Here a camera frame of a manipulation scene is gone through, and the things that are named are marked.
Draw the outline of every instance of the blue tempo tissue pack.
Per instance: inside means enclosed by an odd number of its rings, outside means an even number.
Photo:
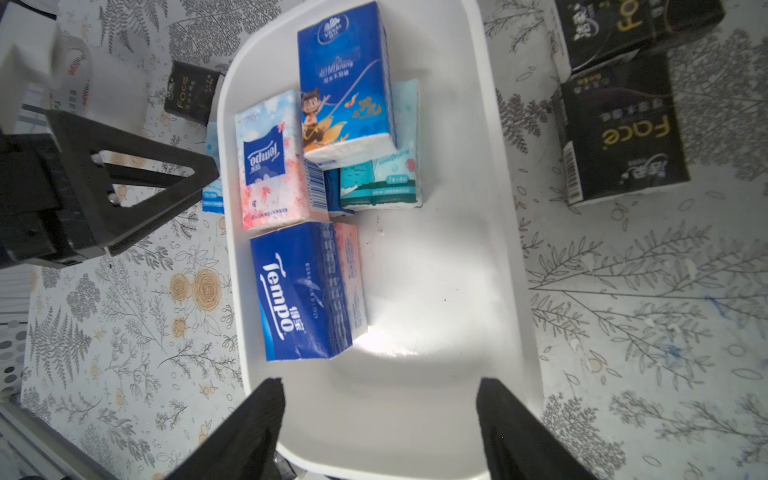
[[[352,345],[333,225],[306,222],[250,241],[266,359],[327,359]]]
[[[366,3],[299,31],[304,157],[323,170],[397,152],[386,33]]]

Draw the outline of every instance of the tissue package label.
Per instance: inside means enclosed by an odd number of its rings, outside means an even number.
[[[421,207],[419,181],[419,81],[392,86],[392,106],[400,149],[394,155],[341,169],[341,206]]]
[[[205,134],[205,153],[213,157],[216,162],[216,168],[221,169],[219,164],[219,137],[215,121],[208,124],[208,130]],[[222,196],[220,178],[217,178],[203,189],[203,212],[224,215],[224,198]]]
[[[392,154],[386,33],[375,2],[298,34],[304,154],[323,169]]]
[[[725,16],[720,0],[550,0],[544,10],[561,81],[696,40]]]
[[[328,220],[323,172],[301,151],[300,93],[288,91],[235,116],[245,230]]]
[[[368,331],[366,302],[362,295],[362,274],[360,272],[360,246],[357,227],[346,223],[335,223],[336,246],[344,282],[346,311],[349,314],[349,328],[352,338]]]
[[[352,345],[333,225],[306,222],[250,241],[266,359],[325,359]]]
[[[564,83],[552,103],[568,203],[690,180],[666,55],[583,74]]]

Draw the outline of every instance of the floral tablecloth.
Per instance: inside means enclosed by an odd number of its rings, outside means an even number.
[[[203,151],[204,128],[163,112],[170,59],[225,71],[297,2],[62,0],[60,21],[142,70],[147,137]],[[540,2],[480,1],[541,420],[600,478],[768,478],[768,4],[727,0],[670,54],[693,180],[569,207]],[[243,399],[226,234],[198,205],[117,258],[35,272],[22,402],[120,478],[163,478]]]

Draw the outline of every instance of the barcode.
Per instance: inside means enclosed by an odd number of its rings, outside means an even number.
[[[314,211],[327,212],[326,182],[323,171],[317,165],[304,160],[306,166],[306,189],[310,192],[310,208]]]
[[[563,161],[565,162],[565,181],[567,182],[565,189],[568,193],[568,203],[575,204],[584,199],[584,193],[581,191],[581,179],[578,176],[573,141],[569,141],[563,147]]]

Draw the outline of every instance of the light blue tissue pack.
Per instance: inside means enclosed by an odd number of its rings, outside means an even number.
[[[342,208],[421,207],[419,167],[419,81],[392,85],[392,106],[399,150],[341,169]]]
[[[205,153],[213,157],[216,162],[216,168],[221,169],[219,164],[219,137],[215,121],[208,124],[208,131],[205,134]],[[224,215],[224,197],[222,192],[221,178],[217,178],[210,185],[203,188],[203,212]]]
[[[298,34],[304,157],[323,170],[394,154],[386,33],[376,2]]]

